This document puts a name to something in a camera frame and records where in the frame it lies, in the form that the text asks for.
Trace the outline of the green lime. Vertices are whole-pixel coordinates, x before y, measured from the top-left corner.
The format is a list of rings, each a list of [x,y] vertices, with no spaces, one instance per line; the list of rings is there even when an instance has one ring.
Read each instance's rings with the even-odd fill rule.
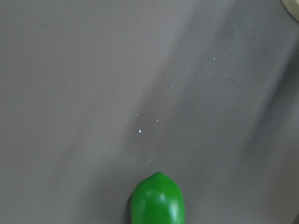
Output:
[[[185,202],[179,186],[156,172],[134,189],[130,202],[133,224],[184,224]]]

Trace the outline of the mint green bowl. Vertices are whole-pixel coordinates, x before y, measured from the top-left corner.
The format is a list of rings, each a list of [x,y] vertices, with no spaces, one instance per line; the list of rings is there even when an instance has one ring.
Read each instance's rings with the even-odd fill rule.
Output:
[[[281,0],[287,12],[299,22],[299,0]]]

